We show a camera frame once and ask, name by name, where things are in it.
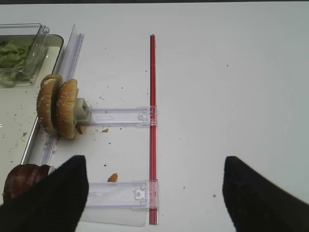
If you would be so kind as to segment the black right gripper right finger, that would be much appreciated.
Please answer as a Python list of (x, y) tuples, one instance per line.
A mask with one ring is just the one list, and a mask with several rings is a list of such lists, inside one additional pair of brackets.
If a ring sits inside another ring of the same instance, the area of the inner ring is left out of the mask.
[(235, 156), (225, 159), (223, 198), (238, 232), (309, 230), (309, 205)]

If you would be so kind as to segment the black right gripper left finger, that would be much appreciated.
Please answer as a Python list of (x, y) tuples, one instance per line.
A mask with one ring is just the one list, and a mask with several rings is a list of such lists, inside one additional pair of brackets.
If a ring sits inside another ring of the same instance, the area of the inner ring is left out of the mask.
[(73, 232), (89, 192), (86, 160), (73, 156), (47, 177), (3, 203), (2, 232)]

